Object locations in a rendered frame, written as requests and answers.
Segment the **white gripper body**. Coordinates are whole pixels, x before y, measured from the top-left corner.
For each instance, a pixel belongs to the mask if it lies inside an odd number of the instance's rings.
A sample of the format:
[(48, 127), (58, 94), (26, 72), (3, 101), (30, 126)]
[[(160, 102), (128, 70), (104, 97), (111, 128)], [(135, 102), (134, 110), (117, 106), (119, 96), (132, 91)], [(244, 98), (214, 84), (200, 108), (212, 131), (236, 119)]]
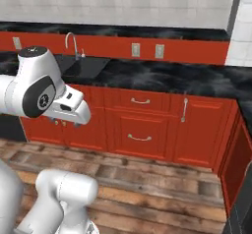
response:
[(88, 104), (83, 100), (74, 111), (47, 109), (44, 116), (87, 125), (91, 120), (91, 111)]

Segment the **red cupboard door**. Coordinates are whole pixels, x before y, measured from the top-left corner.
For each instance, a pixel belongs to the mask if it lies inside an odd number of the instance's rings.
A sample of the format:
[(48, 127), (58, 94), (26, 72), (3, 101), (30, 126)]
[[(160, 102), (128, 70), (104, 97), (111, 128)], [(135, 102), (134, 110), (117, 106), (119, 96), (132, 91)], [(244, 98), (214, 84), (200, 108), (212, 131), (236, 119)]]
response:
[(50, 120), (45, 116), (35, 119), (22, 117), (21, 121), (29, 141), (55, 145), (63, 144), (62, 128), (58, 120), (58, 125), (54, 124), (56, 120)]
[(84, 94), (92, 118), (87, 125), (76, 128), (74, 123), (67, 122), (66, 127), (62, 125), (64, 141), (67, 146), (83, 147), (96, 150), (106, 149), (104, 101), (101, 88), (81, 85), (71, 85)]
[(226, 215), (235, 203), (248, 163), (252, 160), (252, 142), (242, 116), (234, 127), (220, 170)]
[[(181, 123), (184, 98), (188, 98), (185, 122)], [(176, 163), (212, 168), (228, 120), (232, 101), (186, 95), (174, 151)]]

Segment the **black sink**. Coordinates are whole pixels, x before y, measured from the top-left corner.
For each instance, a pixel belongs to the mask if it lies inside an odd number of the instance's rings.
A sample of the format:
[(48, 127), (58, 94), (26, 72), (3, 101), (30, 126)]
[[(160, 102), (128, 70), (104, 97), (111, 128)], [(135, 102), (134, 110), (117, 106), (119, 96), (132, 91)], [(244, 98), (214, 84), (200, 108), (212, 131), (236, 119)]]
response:
[(108, 64), (108, 58), (81, 57), (77, 60), (72, 55), (54, 55), (63, 77), (94, 79)]

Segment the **black dishwasher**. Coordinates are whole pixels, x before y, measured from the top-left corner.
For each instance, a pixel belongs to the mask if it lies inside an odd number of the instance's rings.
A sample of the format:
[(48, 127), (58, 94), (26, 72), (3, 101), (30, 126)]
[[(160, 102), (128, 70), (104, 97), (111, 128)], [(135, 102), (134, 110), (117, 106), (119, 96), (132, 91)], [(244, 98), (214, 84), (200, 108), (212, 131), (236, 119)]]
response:
[(16, 142), (27, 140), (19, 117), (0, 114), (0, 139)]

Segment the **deep red drawer front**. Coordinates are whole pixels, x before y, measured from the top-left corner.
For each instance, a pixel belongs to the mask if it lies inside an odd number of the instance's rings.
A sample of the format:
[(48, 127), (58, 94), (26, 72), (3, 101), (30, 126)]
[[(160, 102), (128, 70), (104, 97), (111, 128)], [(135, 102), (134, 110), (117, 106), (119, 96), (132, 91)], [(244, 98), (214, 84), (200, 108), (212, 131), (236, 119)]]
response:
[[(113, 122), (115, 152), (164, 159), (166, 136), (170, 126), (169, 116), (117, 111), (114, 113)], [(127, 137), (128, 134), (142, 139), (151, 136), (152, 140), (134, 141)]]

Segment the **silver tap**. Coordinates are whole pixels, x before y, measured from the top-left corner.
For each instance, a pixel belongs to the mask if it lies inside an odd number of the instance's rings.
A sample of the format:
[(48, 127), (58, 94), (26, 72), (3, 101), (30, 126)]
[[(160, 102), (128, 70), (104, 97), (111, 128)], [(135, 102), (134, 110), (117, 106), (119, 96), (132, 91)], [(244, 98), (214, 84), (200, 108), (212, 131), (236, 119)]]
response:
[(75, 59), (78, 61), (81, 58), (85, 58), (86, 54), (84, 52), (84, 49), (82, 48), (82, 52), (80, 53), (78, 50), (78, 45), (77, 45), (77, 40), (75, 35), (72, 32), (68, 32), (65, 36), (65, 48), (68, 49), (69, 48), (69, 37), (73, 38), (73, 43), (74, 43), (74, 51), (75, 51)]

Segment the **shallow red drawer front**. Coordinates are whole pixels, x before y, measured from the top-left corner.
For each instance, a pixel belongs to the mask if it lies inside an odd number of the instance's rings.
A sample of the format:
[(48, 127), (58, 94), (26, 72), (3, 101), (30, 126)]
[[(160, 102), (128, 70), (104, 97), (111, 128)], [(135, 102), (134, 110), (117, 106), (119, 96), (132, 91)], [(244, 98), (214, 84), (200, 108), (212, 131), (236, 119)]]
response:
[[(162, 111), (165, 105), (165, 94), (162, 92), (142, 91), (133, 89), (121, 89), (120, 105), (131, 109), (144, 109), (153, 111)], [(135, 97), (139, 101), (145, 101), (149, 99), (150, 104), (138, 104), (131, 102), (131, 98)]]

